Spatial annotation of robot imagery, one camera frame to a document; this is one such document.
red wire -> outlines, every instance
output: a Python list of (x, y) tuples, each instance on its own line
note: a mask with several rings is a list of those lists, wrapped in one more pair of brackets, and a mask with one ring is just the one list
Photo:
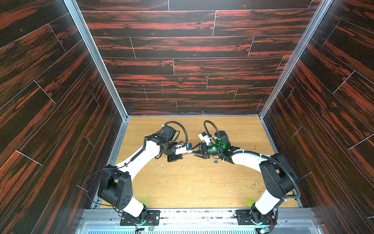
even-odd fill
[(270, 225), (270, 227), (274, 228), (274, 226), (273, 226), (273, 220), (271, 218), (269, 218), (269, 217), (267, 217), (267, 218), (270, 219), (270, 221), (272, 222), (272, 224)]
[(153, 219), (151, 217), (146, 217), (146, 219), (150, 219), (151, 220), (151, 224), (152, 224), (152, 227), (153, 227)]

metal rail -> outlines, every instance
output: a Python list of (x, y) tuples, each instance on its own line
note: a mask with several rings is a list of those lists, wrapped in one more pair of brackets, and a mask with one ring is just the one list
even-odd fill
[(308, 26), (306, 27), (303, 35), (300, 38), (299, 43), (297, 44), (295, 50), (293, 51), (286, 67), (283, 69), (277, 83), (274, 86), (273, 91), (271, 92), (269, 98), (267, 99), (265, 106), (262, 108), (260, 112), (260, 119), (263, 119), (269, 110), (270, 106), (273, 104), (275, 98), (277, 97), (280, 89), (282, 88), (283, 84), (286, 82), (288, 76), (290, 75), (292, 69), (296, 65), (299, 57), (303, 53), (305, 47), (309, 43), (309, 40), (312, 38), (314, 32), (316, 31), (317, 27), (321, 23), (323, 17), (325, 16), (327, 10), (331, 6), (334, 0), (322, 0), (319, 4), (316, 12), (314, 13), (313, 17), (311, 18)]
[[(119, 154), (119, 150), (120, 150), (122, 142), (123, 142), (123, 138), (125, 137), (126, 130), (127, 130), (128, 125), (129, 125), (130, 119), (131, 119), (131, 117), (128, 117), (127, 120), (122, 120), (121, 126), (118, 130), (118, 135), (116, 137), (116, 141), (114, 142), (112, 152), (110, 153), (107, 165), (108, 164), (115, 165), (118, 154)], [(99, 197), (97, 195), (97, 190), (96, 190), (95, 196), (93, 197), (93, 200), (95, 202), (99, 202)], [(97, 206), (97, 204), (92, 202), (91, 209), (95, 209), (96, 206)]]
[[(235, 234), (255, 233), (254, 226), (238, 225), (235, 210), (244, 208), (218, 209), (157, 209), (160, 210), (159, 226), (155, 234)], [(86, 209), (78, 224), (77, 233), (118, 233), (135, 232), (135, 226), (120, 226), (121, 217), (113, 209)], [(300, 233), (319, 233), (319, 224), (311, 208), (279, 208), (276, 228), (296, 229)]]
[(99, 50), (96, 47), (94, 39), (92, 38), (92, 35), (87, 27), (87, 24), (83, 18), (83, 15), (79, 10), (77, 2), (75, 0), (64, 0), (64, 3), (71, 17), (73, 18), (73, 21), (75, 25), (77, 26), (78, 31), (80, 35), (82, 36), (83, 41), (85, 42), (88, 48), (88, 51), (90, 52), (92, 59), (95, 62), (96, 67), (99, 70), (100, 75), (102, 79), (104, 80), (104, 83), (107, 86), (109, 93), (112, 96), (114, 103), (116, 104), (116, 107), (122, 119), (124, 121), (127, 120), (128, 115), (127, 115), (126, 109), (123, 106), (121, 98), (119, 97), (119, 94), (116, 90), (116, 87), (113, 84), (112, 79), (110, 78), (109, 72), (104, 64), (103, 59), (101, 58)]

black cable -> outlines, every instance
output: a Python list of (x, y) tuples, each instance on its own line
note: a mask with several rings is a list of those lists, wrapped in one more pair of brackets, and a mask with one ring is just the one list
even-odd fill
[(184, 145), (182, 145), (182, 147), (185, 147), (187, 145), (187, 142), (188, 142), (188, 136), (187, 136), (187, 132), (186, 132), (186, 129), (183, 127), (183, 125), (181, 125), (180, 123), (178, 123), (177, 121), (169, 121), (169, 122), (166, 122), (164, 125), (168, 125), (168, 124), (178, 124), (182, 130), (184, 131), (184, 134), (186, 136), (186, 141), (184, 142)]
[(135, 226), (135, 228), (136, 228), (136, 230), (135, 230), (135, 234), (139, 234), (140, 231), (144, 231), (144, 228), (138, 228), (134, 221), (133, 221), (132, 223), (134, 224), (134, 226)]
[(114, 206), (112, 206), (113, 209), (118, 213), (118, 216), (119, 217), (122, 217), (122, 214), (124, 213), (124, 211), (120, 212), (119, 210), (116, 210), (116, 208)]
[(180, 141), (177, 144), (175, 144), (175, 146), (173, 146), (171, 149), (174, 150), (174, 149), (178, 149), (178, 148), (183, 147), (183, 146), (181, 146), (181, 144), (186, 145), (186, 143), (184, 141)]
[(94, 173), (92, 173), (92, 174), (87, 178), (87, 180), (86, 180), (85, 183), (83, 184), (82, 188), (85, 190), (88, 199), (91, 200), (93, 203), (96, 203), (96, 204), (101, 205), (101, 206), (112, 206), (112, 205), (101, 204), (101, 203), (95, 202), (94, 200), (92, 200), (92, 199), (90, 198), (90, 196), (89, 196), (88, 193), (87, 193), (87, 190), (84, 188), (84, 186), (86, 186), (86, 182), (88, 181), (89, 178), (91, 178), (93, 175), (97, 174), (99, 171), (103, 171), (103, 170), (113, 170), (113, 168), (103, 168), (103, 169), (100, 169), (100, 170), (98, 170), (98, 171), (95, 171)]
[(275, 160), (274, 158), (268, 157), (266, 155), (260, 155), (259, 153), (256, 153), (256, 152), (253, 152), (253, 151), (236, 151), (235, 153), (231, 154), (228, 158), (226, 158), (225, 161), (230, 160), (232, 156), (234, 156), (235, 154), (240, 154), (240, 153), (254, 154), (254, 155), (257, 155), (257, 156), (259, 156), (261, 158), (265, 158), (265, 159), (270, 160), (273, 163), (277, 164), (279, 166), (279, 168), (282, 171), (284, 171), (284, 173), (290, 179), (292, 185), (294, 186), (294, 189), (296, 190), (296, 195), (295, 196), (286, 195), (283, 198), (284, 199), (288, 199), (288, 198), (300, 198), (301, 197), (301, 193), (300, 193), (299, 187), (297, 186), (297, 184), (296, 184), (294, 178), (292, 177), (292, 175), (287, 171), (287, 169), (278, 160)]
[(213, 122), (211, 122), (211, 121), (209, 121), (209, 120), (205, 120), (205, 121), (204, 121), (204, 128), (205, 128), (205, 131), (206, 131), (206, 133), (208, 134), (208, 136), (210, 136), (210, 134), (209, 134), (208, 129), (206, 128), (206, 123), (209, 123), (209, 124), (211, 124), (211, 125), (214, 127), (214, 129), (216, 130), (216, 132), (217, 132), (217, 134), (218, 134), (218, 138), (221, 139), (220, 132), (218, 131), (218, 128), (213, 124)]
[(274, 226), (276, 225), (277, 220), (278, 220), (278, 209), (275, 210)]
[(144, 137), (144, 143), (143, 143), (143, 147), (141, 148), (141, 150), (139, 150), (139, 152), (137, 152), (135, 155), (134, 155), (134, 157), (132, 157), (131, 159), (130, 159), (130, 161), (132, 162), (132, 161), (134, 161), (141, 153), (143, 153), (143, 151), (145, 150), (145, 146), (146, 146), (146, 144), (147, 144), (147, 139), (148, 139), (148, 136), (145, 136)]
[(161, 156), (162, 156), (162, 152), (159, 155), (157, 155), (154, 159), (160, 159)]

white plastic part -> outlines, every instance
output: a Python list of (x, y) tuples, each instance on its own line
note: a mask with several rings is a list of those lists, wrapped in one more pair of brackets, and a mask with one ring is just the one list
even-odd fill
[[(140, 147), (135, 153), (133, 153), (130, 157), (125, 159), (123, 162), (117, 164), (117, 167), (122, 167), (125, 163), (129, 163), (131, 158), (137, 154), (141, 150)], [(156, 157), (160, 153), (160, 146), (153, 141), (147, 141), (145, 145), (145, 150), (132, 162), (130, 162), (128, 167), (122, 167), (119, 170), (126, 172), (128, 171), (131, 176), (131, 181), (134, 180), (137, 173), (154, 157)]]
[[(141, 150), (140, 147), (135, 153), (133, 153), (130, 157), (125, 159), (123, 162), (120, 162), (117, 164), (117, 167), (122, 167), (125, 163), (129, 163), (131, 158)], [(134, 180), (135, 176), (138, 174), (138, 172), (154, 157), (156, 157), (160, 153), (160, 146), (158, 146), (153, 141), (147, 141), (147, 144), (145, 145), (145, 150), (136, 158), (134, 161), (132, 161), (128, 167), (122, 167), (119, 170), (126, 172), (128, 171), (131, 176), (131, 181)], [(129, 213), (130, 215), (134, 217), (138, 217), (143, 210), (143, 204), (138, 202), (135, 197), (132, 197), (129, 204), (122, 209), (123, 211)]]
[[(246, 167), (255, 169), (258, 172), (261, 172), (260, 163), (262, 161), (266, 161), (266, 159), (259, 157), (258, 155), (250, 154), (250, 153), (238, 153), (231, 157), (235, 164), (244, 165)], [(262, 194), (258, 201), (255, 203), (255, 207), (260, 211), (263, 215), (269, 213), (274, 206), (279, 202), (279, 198), (274, 197), (269, 193), (268, 190)]]
[(135, 197), (132, 197), (129, 204), (122, 210), (126, 213), (129, 213), (130, 215), (134, 217), (138, 217), (143, 210), (143, 204), (138, 202), (138, 200)]
[(259, 200), (256, 201), (255, 207), (261, 212), (261, 214), (265, 215), (269, 213), (269, 211), (271, 211), (279, 201), (280, 200), (273, 197), (268, 190), (265, 190)]
[(205, 141), (206, 145), (209, 145), (209, 143), (211, 142), (208, 135), (203, 136), (203, 134), (200, 133), (199, 138), (201, 141)]
[(266, 159), (264, 159), (264, 158), (260, 158), (257, 155), (249, 154), (249, 153), (238, 153), (238, 154), (234, 154), (231, 157), (231, 159), (233, 160), (233, 162), (235, 164), (244, 165), (246, 167), (255, 169), (256, 171), (259, 171), (259, 172), (261, 172), (260, 163), (262, 161), (266, 161)]
[(185, 153), (192, 153), (192, 149), (187, 150), (187, 146), (185, 147), (180, 146), (178, 149), (175, 150), (175, 154), (185, 154)]

metal grating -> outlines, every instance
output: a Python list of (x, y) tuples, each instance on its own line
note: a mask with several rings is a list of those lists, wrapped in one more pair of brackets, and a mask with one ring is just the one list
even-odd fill
[[(139, 231), (139, 234), (149, 233), (149, 231)], [(90, 230), (88, 234), (135, 234), (134, 231), (113, 231), (113, 229), (108, 230)], [(256, 234), (253, 230), (227, 230), (227, 231), (152, 231), (152, 234)]]

